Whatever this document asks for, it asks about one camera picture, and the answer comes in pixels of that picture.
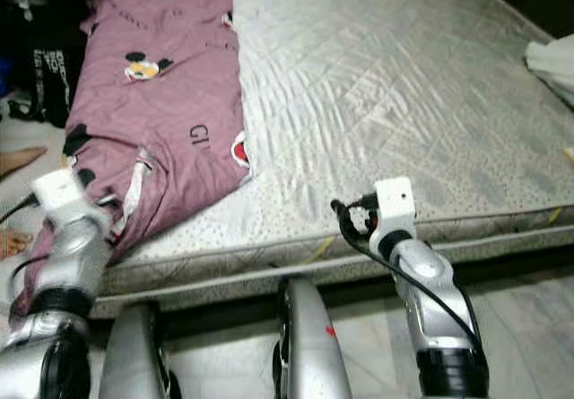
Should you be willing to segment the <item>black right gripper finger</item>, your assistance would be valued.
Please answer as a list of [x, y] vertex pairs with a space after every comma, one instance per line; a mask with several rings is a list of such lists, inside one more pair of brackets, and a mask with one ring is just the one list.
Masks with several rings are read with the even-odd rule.
[[352, 216], [350, 216], [350, 210], [347, 205], [339, 201], [339, 199], [332, 199], [332, 201], [329, 202], [329, 206], [331, 206], [331, 209], [336, 215], [342, 238], [356, 239], [355, 224], [352, 222]]

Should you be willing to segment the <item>pink cartoon print blanket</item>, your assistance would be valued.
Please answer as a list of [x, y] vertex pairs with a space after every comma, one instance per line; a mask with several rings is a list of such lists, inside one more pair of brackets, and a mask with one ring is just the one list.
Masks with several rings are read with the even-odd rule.
[[95, 0], [63, 145], [110, 266], [250, 177], [234, 0]]

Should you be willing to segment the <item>white pillow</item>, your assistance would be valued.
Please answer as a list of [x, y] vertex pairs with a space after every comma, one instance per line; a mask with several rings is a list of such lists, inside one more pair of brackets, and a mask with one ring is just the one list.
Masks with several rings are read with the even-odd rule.
[[525, 62], [537, 78], [574, 109], [574, 33], [548, 43], [530, 42]]

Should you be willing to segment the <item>white quilted mattress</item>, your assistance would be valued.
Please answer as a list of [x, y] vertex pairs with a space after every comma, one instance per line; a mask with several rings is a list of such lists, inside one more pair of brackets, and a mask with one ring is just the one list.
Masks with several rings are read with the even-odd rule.
[[329, 206], [413, 182], [417, 227], [456, 260], [574, 243], [574, 111], [524, 64], [497, 0], [235, 0], [253, 177], [138, 245], [107, 298], [336, 271], [362, 255]]

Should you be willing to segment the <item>grey right robot leg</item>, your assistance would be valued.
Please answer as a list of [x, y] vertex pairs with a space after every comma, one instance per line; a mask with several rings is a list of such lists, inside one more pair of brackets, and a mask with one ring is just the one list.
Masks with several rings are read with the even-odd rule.
[[339, 338], [316, 285], [304, 277], [282, 280], [278, 308], [275, 399], [353, 399]]

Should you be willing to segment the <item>grey robot leg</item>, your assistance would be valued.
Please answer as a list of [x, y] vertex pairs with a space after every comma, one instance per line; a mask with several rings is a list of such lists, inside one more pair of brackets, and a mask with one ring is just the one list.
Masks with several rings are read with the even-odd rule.
[[275, 399], [353, 399], [339, 338], [316, 285], [304, 277], [282, 280], [278, 308]]
[[156, 302], [136, 302], [120, 309], [104, 349], [98, 399], [183, 399], [160, 339]]

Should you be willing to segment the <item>person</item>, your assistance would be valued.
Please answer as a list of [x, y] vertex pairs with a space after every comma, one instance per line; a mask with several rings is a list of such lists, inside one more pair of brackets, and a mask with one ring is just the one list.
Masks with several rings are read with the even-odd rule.
[[[44, 146], [30, 146], [30, 148], [21, 149], [19, 152], [1, 153], [1, 177], [31, 164], [45, 152], [46, 148], [44, 148]], [[32, 242], [32, 235], [28, 234], [28, 232], [5, 230], [4, 228], [1, 228], [0, 239], [0, 258], [6, 259], [11, 258], [11, 256], [16, 256], [17, 253], [24, 251]]]

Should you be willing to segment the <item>grey left robot leg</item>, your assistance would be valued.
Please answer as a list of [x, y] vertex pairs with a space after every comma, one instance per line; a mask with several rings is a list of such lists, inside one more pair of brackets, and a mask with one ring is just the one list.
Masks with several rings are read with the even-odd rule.
[[160, 339], [156, 302], [136, 302], [120, 309], [104, 349], [98, 399], [183, 399]]

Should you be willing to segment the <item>black printed bag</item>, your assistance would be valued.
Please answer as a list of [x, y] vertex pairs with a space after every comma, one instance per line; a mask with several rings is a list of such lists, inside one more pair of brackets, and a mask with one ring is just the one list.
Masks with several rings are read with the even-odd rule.
[[0, 0], [3, 56], [12, 85], [30, 95], [26, 117], [65, 127], [73, 107], [86, 35], [86, 0]]

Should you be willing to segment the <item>dark bed frame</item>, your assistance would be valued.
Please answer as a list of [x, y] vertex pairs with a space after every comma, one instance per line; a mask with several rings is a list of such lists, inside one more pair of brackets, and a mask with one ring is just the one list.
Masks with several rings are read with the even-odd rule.
[[[470, 291], [485, 282], [512, 279], [532, 273], [556, 272], [559, 277], [574, 275], [574, 248], [553, 248], [527, 253], [512, 253], [482, 261], [467, 261], [455, 266], [455, 279], [464, 290]], [[396, 297], [394, 282], [389, 277], [320, 285], [318, 288], [330, 308], [350, 305], [369, 299]], [[270, 295], [257, 295], [189, 306], [164, 308], [161, 320], [170, 334], [192, 334], [213, 331], [241, 324], [254, 324], [278, 316], [276, 287]]]

